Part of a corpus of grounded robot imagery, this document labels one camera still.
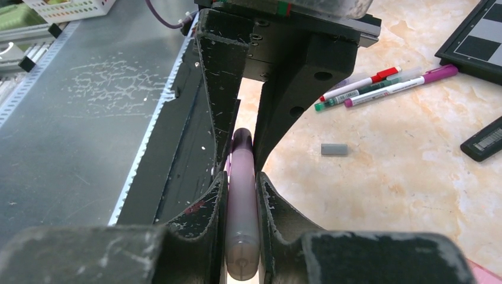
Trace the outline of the pink highlighter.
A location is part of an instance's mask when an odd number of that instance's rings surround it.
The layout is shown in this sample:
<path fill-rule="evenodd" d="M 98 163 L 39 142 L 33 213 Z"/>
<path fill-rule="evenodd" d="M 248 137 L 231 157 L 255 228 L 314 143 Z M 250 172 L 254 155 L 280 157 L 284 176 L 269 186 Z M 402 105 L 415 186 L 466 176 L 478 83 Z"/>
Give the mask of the pink highlighter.
<path fill-rule="evenodd" d="M 467 260 L 467 262 L 478 284 L 501 284 L 500 276 L 497 276 L 493 272 L 487 270 L 486 268 L 478 265 L 471 260 Z"/>

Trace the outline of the grey marker cap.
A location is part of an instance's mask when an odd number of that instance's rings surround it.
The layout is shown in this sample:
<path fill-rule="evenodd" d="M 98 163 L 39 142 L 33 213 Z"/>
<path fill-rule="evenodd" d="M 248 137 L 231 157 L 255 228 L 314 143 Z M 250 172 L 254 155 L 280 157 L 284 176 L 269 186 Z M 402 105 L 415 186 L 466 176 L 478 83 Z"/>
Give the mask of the grey marker cap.
<path fill-rule="evenodd" d="M 349 146 L 347 144 L 323 143 L 321 144 L 322 156 L 347 156 Z"/>

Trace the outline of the black grey chessboard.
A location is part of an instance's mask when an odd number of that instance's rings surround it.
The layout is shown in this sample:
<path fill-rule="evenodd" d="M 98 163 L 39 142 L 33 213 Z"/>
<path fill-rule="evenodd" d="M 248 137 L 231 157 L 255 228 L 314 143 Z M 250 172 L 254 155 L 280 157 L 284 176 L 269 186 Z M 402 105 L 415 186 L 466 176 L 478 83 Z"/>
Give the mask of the black grey chessboard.
<path fill-rule="evenodd" d="M 501 85 L 501 1 L 480 1 L 435 56 L 441 65 Z"/>

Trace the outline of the green pen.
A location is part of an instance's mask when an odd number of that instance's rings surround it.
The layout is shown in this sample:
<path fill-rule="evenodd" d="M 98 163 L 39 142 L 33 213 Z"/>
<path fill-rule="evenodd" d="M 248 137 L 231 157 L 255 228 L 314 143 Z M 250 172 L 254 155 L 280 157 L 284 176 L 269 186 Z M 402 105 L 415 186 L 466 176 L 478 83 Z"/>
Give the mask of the green pen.
<path fill-rule="evenodd" d="M 419 74 L 421 74 L 422 68 L 421 67 L 414 67 L 411 69 L 402 69 L 402 71 L 398 72 L 395 75 L 391 75 L 384 79 L 383 81 L 380 81 L 378 83 L 371 84 L 369 86 L 365 86 L 359 89 L 356 89 L 354 91 L 350 91 L 347 93 L 344 93 L 342 95 L 335 96 L 333 98 L 327 99 L 324 102 L 318 102 L 314 104 L 314 109 L 317 112 L 324 111 L 325 109 L 331 108 L 336 105 L 340 105 L 344 103 L 345 100 L 348 98 L 352 98 L 354 96 L 358 96 L 361 94 L 365 94 L 371 91 L 375 91 L 377 89 L 381 89 L 390 85 L 393 85 L 395 83 L 400 83 L 404 82 L 406 80 L 412 79 Z"/>

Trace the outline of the magenta cap pen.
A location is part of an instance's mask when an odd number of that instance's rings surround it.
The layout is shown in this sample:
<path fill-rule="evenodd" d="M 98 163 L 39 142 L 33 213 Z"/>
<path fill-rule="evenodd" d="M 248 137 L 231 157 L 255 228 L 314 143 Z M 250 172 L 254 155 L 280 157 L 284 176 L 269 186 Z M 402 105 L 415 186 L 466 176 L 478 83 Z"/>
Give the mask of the magenta cap pen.
<path fill-rule="evenodd" d="M 354 107 L 355 105 L 363 104 L 374 99 L 382 98 L 394 93 L 405 91 L 416 86 L 432 83 L 442 79 L 446 79 L 457 75 L 459 72 L 458 68 L 453 64 L 444 65 L 429 71 L 426 71 L 421 76 L 407 80 L 405 82 L 395 83 L 393 85 L 377 89 L 365 94 L 354 96 L 348 98 L 344 101 L 344 106 L 346 108 Z"/>

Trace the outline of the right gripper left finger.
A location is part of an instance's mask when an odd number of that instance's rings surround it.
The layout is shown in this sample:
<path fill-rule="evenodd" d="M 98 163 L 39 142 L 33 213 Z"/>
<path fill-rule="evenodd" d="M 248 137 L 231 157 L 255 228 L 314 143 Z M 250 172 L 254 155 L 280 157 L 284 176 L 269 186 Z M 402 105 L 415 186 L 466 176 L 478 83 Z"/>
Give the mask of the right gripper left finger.
<path fill-rule="evenodd" d="M 25 229 L 1 250 L 1 282 L 220 283 L 228 189 L 220 172 L 161 225 Z"/>

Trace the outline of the red cap pen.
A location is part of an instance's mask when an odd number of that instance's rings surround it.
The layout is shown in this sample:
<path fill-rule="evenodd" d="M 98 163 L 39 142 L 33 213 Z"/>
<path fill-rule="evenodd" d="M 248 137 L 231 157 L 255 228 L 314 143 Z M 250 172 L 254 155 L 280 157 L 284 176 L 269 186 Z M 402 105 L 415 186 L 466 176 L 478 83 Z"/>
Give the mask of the red cap pen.
<path fill-rule="evenodd" d="M 324 95 L 319 97 L 319 100 L 321 102 L 324 102 L 325 100 L 333 98 L 335 96 L 342 95 L 344 93 L 354 91 L 356 89 L 359 89 L 359 88 L 362 88 L 365 86 L 369 86 L 374 83 L 378 83 L 380 81 L 383 81 L 384 79 L 386 79 L 387 77 L 389 77 L 391 75 L 397 74 L 400 71 L 402 71 L 402 68 L 400 66 L 395 66 L 395 67 L 391 67 L 391 68 L 379 71 L 376 74 L 374 74 L 373 76 L 365 77 L 360 80 L 348 83 L 344 86 L 340 86 L 340 87 L 335 88 L 333 90 L 327 91 Z"/>

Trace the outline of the white plastic basket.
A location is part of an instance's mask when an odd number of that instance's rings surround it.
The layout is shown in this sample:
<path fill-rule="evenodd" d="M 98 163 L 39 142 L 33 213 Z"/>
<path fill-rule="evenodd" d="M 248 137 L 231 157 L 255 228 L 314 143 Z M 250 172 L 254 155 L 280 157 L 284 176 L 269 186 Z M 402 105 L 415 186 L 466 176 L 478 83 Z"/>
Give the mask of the white plastic basket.
<path fill-rule="evenodd" d="M 116 0 L 23 0 L 48 23 L 62 23 L 107 15 Z"/>

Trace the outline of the black highlighter blue cap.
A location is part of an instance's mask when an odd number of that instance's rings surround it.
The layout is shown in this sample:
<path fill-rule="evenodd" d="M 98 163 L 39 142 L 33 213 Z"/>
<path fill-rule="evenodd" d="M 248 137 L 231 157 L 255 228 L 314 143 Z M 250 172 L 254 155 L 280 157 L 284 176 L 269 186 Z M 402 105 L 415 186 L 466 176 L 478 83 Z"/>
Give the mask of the black highlighter blue cap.
<path fill-rule="evenodd" d="M 464 141 L 460 149 L 476 162 L 483 162 L 501 151 L 501 117 Z"/>

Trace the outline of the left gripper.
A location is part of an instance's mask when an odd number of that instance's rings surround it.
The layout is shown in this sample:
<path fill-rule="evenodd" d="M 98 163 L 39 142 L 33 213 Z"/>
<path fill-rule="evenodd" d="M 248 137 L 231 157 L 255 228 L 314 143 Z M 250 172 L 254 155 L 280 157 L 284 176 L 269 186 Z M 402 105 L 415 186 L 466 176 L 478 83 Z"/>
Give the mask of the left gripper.
<path fill-rule="evenodd" d="M 358 47 L 378 41 L 371 1 L 195 1 L 199 57 L 213 126 L 214 172 L 224 170 L 242 78 L 267 80 L 253 141 L 255 170 L 302 114 L 348 78 Z"/>

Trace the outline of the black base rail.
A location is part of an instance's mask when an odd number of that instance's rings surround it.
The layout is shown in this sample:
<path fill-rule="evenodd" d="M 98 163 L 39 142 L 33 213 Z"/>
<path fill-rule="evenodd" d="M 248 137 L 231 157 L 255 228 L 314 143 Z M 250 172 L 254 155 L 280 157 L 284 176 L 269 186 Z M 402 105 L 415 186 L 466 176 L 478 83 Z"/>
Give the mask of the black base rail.
<path fill-rule="evenodd" d="M 161 224 L 196 203 L 212 182 L 214 149 L 199 54 L 187 37 L 109 224 Z"/>

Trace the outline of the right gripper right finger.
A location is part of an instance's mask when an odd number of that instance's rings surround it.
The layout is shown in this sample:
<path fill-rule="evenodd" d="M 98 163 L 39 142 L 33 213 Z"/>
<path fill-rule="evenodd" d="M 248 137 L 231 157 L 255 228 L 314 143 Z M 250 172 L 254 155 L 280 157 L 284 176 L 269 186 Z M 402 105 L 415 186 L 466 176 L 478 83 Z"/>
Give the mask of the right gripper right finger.
<path fill-rule="evenodd" d="M 461 250 L 436 233 L 330 231 L 256 176 L 260 283 L 475 283 Z"/>

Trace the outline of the purple highlighter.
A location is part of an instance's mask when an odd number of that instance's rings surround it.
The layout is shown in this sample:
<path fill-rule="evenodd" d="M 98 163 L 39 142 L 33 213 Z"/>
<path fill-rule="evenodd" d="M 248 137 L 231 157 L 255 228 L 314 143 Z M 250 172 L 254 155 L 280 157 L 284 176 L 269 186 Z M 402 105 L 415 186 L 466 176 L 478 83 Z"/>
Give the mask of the purple highlighter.
<path fill-rule="evenodd" d="M 252 136 L 234 132 L 229 167 L 225 257 L 228 274 L 246 281 L 258 271 L 260 233 Z"/>

